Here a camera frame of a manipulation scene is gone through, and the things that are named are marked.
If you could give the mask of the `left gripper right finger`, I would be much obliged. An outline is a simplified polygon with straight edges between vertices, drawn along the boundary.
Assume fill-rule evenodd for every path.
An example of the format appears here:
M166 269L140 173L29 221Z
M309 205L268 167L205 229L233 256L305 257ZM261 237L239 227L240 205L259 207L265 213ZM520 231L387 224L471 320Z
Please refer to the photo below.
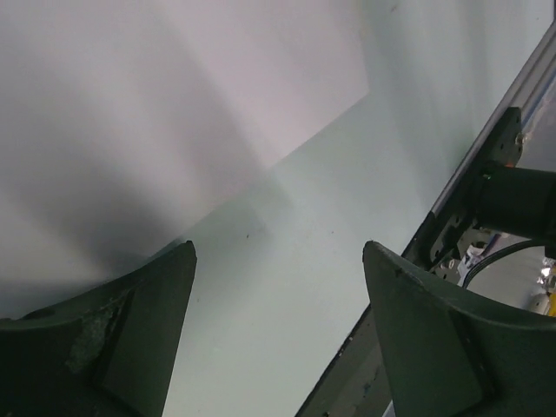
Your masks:
M555 321L367 242L363 265L399 416L552 416Z

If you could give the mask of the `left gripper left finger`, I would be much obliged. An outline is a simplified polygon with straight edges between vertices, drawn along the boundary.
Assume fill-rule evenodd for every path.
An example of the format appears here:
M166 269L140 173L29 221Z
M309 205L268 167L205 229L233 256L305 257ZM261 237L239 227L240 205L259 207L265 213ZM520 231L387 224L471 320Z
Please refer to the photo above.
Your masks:
M2 415L161 415L196 262L183 242L121 278L3 319Z

